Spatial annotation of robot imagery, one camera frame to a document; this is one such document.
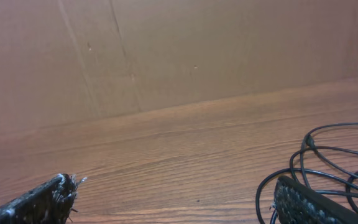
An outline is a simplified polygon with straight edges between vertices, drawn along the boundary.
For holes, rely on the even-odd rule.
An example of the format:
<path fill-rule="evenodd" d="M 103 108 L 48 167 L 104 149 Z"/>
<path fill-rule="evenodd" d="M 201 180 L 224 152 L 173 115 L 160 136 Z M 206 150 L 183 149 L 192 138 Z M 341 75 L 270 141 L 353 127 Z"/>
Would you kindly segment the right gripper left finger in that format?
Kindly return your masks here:
<path fill-rule="evenodd" d="M 0 224 L 51 223 L 65 224 L 75 212 L 78 187 L 74 175 L 58 174 L 49 181 L 0 206 Z"/>

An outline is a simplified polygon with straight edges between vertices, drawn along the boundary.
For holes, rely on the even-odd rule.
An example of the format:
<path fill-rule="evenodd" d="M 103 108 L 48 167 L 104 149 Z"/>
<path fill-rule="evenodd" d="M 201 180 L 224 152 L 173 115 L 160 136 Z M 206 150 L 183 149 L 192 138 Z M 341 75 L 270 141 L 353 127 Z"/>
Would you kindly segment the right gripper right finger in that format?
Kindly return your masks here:
<path fill-rule="evenodd" d="M 278 178 L 273 201 L 271 223 L 358 223 L 358 214 L 325 197 L 356 197 L 352 192 L 312 190 L 287 177 Z"/>

